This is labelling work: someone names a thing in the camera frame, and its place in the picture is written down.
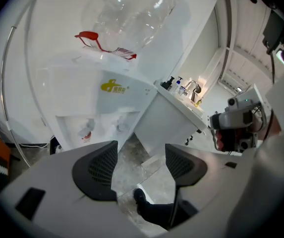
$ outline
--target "foot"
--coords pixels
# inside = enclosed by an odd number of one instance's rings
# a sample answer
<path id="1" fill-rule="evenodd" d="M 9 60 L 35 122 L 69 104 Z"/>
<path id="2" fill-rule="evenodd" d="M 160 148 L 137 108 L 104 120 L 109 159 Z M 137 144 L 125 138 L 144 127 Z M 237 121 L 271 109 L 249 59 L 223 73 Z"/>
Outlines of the foot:
<path id="1" fill-rule="evenodd" d="M 134 190 L 133 197 L 136 204 L 141 204 L 146 202 L 145 193 L 140 188 Z"/>

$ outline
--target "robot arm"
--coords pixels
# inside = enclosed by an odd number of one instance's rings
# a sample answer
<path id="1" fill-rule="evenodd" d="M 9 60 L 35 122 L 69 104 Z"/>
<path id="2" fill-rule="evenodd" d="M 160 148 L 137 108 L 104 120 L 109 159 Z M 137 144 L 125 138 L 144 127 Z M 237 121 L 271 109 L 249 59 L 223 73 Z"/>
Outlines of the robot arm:
<path id="1" fill-rule="evenodd" d="M 248 148 L 256 147 L 258 133 L 267 125 L 264 103 L 256 85 L 228 99 L 227 103 L 224 113 L 210 117 L 215 148 L 223 152 L 242 153 Z M 260 114 L 261 125 L 256 113 Z M 223 147 L 218 149 L 217 139 L 221 138 Z"/>

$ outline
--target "white ceiling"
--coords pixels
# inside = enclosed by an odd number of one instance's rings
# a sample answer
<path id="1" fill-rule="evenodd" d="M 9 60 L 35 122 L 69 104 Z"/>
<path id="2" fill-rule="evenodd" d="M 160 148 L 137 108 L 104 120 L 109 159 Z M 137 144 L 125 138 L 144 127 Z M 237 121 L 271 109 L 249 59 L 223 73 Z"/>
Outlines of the white ceiling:
<path id="1" fill-rule="evenodd" d="M 233 51 L 229 50 L 229 63 L 220 83 L 234 94 L 238 92 L 237 87 L 244 89 L 256 84 L 262 96 L 265 97 L 272 86 L 272 68 L 270 56 L 266 54 L 262 40 L 263 30 L 271 10 L 261 0 L 258 0 L 256 4 L 250 0 L 232 1 L 236 1 L 237 8 L 236 16 L 232 17 L 232 26 L 236 27 L 236 35 Z M 278 79 L 284 73 L 284 65 L 275 55 L 274 61 L 276 79 Z"/>

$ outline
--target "clear plastic bottle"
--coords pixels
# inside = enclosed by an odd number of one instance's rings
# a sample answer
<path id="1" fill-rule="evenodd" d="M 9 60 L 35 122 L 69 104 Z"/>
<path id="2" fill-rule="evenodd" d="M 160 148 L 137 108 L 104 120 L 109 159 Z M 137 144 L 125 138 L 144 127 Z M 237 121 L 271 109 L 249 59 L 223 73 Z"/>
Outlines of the clear plastic bottle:
<path id="1" fill-rule="evenodd" d="M 89 0 L 83 12 L 83 31 L 98 34 L 82 38 L 93 48 L 130 57 L 150 43 L 178 0 Z"/>

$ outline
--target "floor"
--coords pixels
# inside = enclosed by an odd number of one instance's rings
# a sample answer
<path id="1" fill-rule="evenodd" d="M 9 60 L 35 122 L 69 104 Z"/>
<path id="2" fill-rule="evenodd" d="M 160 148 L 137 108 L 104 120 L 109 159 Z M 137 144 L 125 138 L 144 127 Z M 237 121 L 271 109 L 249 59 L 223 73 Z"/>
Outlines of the floor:
<path id="1" fill-rule="evenodd" d="M 208 130 L 194 135 L 188 147 L 218 152 L 214 149 L 211 134 Z M 49 151 L 44 149 L 23 149 L 31 164 L 48 156 Z M 12 153 L 19 157 L 16 149 Z M 146 193 L 147 200 L 155 204 L 173 203 L 175 182 L 165 165 L 165 156 L 160 156 L 150 165 L 141 164 L 150 157 L 135 134 L 126 141 L 118 153 L 118 161 L 112 178 L 112 190 L 117 193 L 118 206 L 123 214 L 135 224 L 145 235 L 155 237 L 167 232 L 160 226 L 144 221 L 136 212 L 133 191 L 141 188 Z M 27 169 L 23 161 L 13 161 L 10 167 L 10 179 L 13 180 Z"/>

